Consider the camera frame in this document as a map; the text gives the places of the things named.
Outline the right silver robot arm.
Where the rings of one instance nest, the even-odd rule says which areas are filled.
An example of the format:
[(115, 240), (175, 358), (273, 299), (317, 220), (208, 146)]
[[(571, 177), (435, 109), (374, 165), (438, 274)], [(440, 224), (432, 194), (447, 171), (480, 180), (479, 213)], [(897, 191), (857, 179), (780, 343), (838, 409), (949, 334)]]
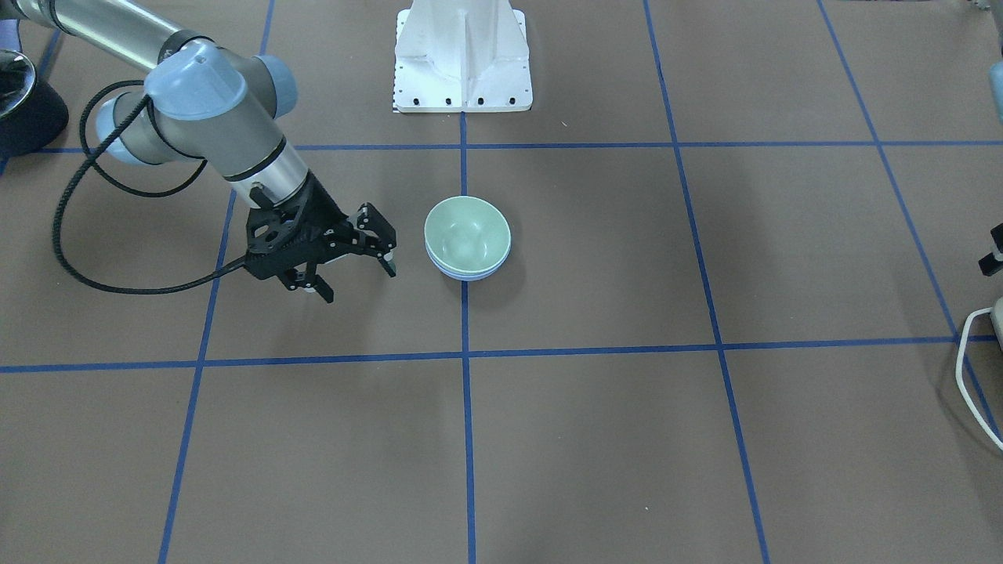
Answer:
[[(390, 222), (370, 203), (344, 213), (279, 128), (298, 97), (283, 61), (237, 55), (132, 1), (4, 1), (2, 18), (61, 30), (146, 72), (140, 92), (111, 99), (118, 85), (110, 85), (89, 103), (101, 142), (83, 144), (85, 160), (62, 190), (51, 232), (55, 259), (73, 279), (107, 293), (158, 295), (246, 270), (330, 303), (334, 292), (319, 266), (367, 256), (397, 275)], [(204, 277), (161, 288), (116, 287), (80, 273), (64, 254), (63, 217), (104, 154), (139, 165), (187, 160), (214, 168), (248, 205), (246, 252)]]

